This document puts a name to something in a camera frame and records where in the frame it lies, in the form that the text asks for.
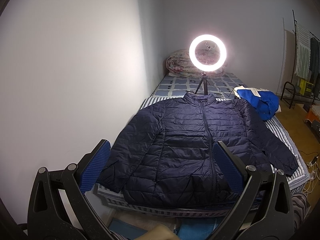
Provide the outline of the black clothes rack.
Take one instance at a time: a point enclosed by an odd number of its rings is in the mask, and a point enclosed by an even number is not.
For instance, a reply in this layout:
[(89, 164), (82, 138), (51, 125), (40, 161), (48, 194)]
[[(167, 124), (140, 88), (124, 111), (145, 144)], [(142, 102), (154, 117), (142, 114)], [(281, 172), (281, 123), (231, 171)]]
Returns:
[[(281, 90), (281, 95), (280, 95), (280, 100), (285, 102), (287, 104), (287, 106), (289, 107), (289, 109), (293, 108), (296, 103), (315, 103), (315, 102), (319, 102), (319, 95), (315, 96), (315, 94), (313, 93), (312, 90), (312, 94), (310, 96), (303, 96), (299, 93), (300, 88), (299, 88), (299, 82), (300, 82), (300, 77), (297, 77), (295, 74), (295, 66), (296, 66), (296, 22), (298, 22), (296, 20), (295, 14), (292, 14), (293, 17), (293, 24), (294, 24), (294, 28), (291, 31), (291, 34), (294, 35), (294, 38), (292, 40), (292, 42), (287, 42), (286, 45), (287, 46), (292, 46), (293, 47), (293, 60), (292, 60), (292, 64), (290, 66), (290, 76), (285, 78), (285, 82), (283, 83), (282, 86), (282, 90)], [(310, 32), (310, 41), (312, 37), (317, 38), (317, 40), (319, 41), (319, 38), (314, 35), (310, 30), (308, 30)], [(308, 74), (308, 79), (306, 81), (310, 82), (310, 77), (311, 77), (311, 71), (309, 70), (309, 74)]]

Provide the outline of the orange box with lace cover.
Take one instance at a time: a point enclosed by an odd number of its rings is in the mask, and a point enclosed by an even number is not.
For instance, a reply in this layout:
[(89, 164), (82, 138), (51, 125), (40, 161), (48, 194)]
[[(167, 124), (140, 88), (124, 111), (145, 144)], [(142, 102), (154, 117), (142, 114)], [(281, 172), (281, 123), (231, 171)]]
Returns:
[(312, 105), (310, 107), (305, 122), (309, 122), (317, 134), (320, 133), (320, 105)]

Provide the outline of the blue white folded jacket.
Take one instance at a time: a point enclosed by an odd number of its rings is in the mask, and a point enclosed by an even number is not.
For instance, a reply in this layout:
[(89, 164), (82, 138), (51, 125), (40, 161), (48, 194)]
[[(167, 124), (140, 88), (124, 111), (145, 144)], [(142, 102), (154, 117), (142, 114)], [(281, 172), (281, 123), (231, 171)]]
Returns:
[(272, 91), (238, 86), (233, 92), (237, 98), (247, 100), (263, 121), (270, 120), (281, 112), (279, 98)]

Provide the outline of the black mini tripod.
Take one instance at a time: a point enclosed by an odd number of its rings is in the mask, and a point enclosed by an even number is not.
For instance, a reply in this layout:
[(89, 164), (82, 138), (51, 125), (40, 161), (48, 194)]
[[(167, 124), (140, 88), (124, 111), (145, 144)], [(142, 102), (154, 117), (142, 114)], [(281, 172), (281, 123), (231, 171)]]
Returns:
[(200, 87), (203, 86), (203, 94), (208, 95), (208, 81), (207, 81), (207, 74), (206, 72), (201, 73), (201, 80), (197, 86), (197, 89), (195, 90), (194, 94), (197, 94), (200, 90)]

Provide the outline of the striped towel on rack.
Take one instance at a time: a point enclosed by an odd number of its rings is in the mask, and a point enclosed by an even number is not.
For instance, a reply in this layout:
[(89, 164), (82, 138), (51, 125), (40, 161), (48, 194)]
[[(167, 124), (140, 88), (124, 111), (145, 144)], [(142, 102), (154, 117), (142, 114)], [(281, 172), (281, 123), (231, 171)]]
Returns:
[(310, 32), (300, 23), (296, 22), (296, 66), (295, 74), (307, 80), (310, 66)]

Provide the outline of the rolled floral quilt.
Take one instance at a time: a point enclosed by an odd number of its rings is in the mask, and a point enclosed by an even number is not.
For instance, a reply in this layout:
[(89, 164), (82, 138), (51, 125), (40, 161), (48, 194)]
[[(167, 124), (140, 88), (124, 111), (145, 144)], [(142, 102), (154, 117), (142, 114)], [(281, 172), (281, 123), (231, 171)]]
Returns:
[[(220, 57), (220, 53), (215, 50), (197, 49), (196, 58), (202, 64), (215, 64)], [(191, 62), (189, 50), (177, 50), (169, 55), (166, 60), (166, 68), (169, 76), (173, 77), (200, 77), (202, 71), (196, 68)]]

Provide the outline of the dark hanging garment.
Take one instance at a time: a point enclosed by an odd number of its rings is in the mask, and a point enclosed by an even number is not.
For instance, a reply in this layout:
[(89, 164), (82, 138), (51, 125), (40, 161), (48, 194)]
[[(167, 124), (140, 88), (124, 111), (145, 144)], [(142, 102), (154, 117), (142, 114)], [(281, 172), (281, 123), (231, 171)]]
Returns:
[(313, 83), (313, 93), (315, 96), (319, 95), (319, 41), (312, 37), (310, 41), (310, 67), (311, 71), (310, 81)]

